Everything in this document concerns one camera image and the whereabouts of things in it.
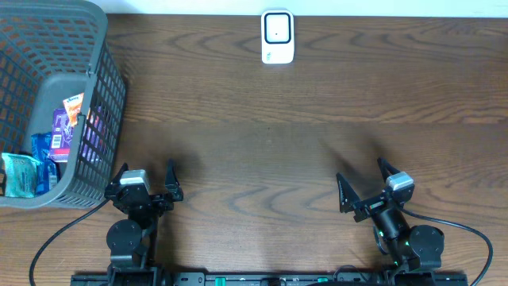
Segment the blue snack packet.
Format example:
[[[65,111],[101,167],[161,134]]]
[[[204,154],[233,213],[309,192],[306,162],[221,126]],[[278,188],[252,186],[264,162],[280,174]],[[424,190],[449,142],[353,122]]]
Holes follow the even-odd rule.
[[[33,158],[40,161],[37,166],[36,195],[43,195],[51,191],[60,180],[59,169],[48,156],[51,142],[51,133],[36,133],[31,136]]]

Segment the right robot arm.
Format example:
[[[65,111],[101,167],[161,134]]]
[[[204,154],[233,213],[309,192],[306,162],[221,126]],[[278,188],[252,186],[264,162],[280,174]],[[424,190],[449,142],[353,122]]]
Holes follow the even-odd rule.
[[[377,163],[385,187],[369,199],[361,199],[346,178],[337,174],[340,212],[352,212],[356,222],[372,220],[375,238],[383,241],[384,253],[391,256],[403,272],[440,268],[444,233],[434,226],[410,226],[402,213],[404,204],[414,193],[414,179],[383,158]]]

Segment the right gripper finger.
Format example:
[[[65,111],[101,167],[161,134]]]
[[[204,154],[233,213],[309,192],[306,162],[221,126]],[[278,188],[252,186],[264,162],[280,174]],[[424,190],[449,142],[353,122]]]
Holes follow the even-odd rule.
[[[337,173],[336,178],[339,191],[340,212],[348,213],[354,211],[355,205],[360,201],[360,197],[340,172]]]
[[[386,183],[388,182],[388,178],[390,176],[400,173],[400,171],[397,168],[392,166],[386,159],[382,157],[379,157],[377,159],[377,164],[379,166],[382,178]]]

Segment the teal wet wipes packet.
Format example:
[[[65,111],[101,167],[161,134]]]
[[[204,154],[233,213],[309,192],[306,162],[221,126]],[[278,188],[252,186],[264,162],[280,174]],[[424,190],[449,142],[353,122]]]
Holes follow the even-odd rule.
[[[34,198],[36,196],[40,161],[26,155],[3,153],[6,172],[6,196]]]

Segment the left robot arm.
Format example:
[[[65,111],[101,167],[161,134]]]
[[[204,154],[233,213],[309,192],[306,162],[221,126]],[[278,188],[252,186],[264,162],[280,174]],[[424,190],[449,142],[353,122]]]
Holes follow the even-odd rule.
[[[166,191],[151,195],[147,172],[123,164],[105,189],[105,198],[126,219],[115,222],[106,235],[110,249],[108,285],[171,285],[171,274],[155,263],[159,219],[183,200],[172,160],[167,162]]]

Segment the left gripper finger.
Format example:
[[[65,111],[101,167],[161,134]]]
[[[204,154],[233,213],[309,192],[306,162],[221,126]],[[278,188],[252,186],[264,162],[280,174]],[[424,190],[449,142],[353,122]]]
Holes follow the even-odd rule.
[[[175,164],[172,159],[167,162],[164,186],[171,195],[172,201],[183,201],[183,189],[175,174]]]
[[[113,177],[112,181],[111,181],[111,184],[114,185],[114,186],[118,186],[120,185],[120,180],[121,180],[121,177],[123,175],[124,172],[128,171],[129,170],[129,166],[124,163],[120,169],[118,170],[117,174]]]

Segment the purple sanitary pad pack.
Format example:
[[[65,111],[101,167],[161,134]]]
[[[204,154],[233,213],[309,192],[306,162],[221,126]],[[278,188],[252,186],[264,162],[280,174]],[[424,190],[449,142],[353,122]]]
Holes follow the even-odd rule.
[[[74,127],[64,108],[54,110],[52,137],[48,157],[56,163],[67,163]]]

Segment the orange tissue pack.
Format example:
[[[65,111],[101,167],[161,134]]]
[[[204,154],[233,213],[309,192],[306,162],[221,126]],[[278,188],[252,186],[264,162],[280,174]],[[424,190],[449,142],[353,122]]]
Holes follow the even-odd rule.
[[[84,93],[79,93],[63,100],[63,106],[72,127],[78,124],[78,114],[81,112],[83,99]]]

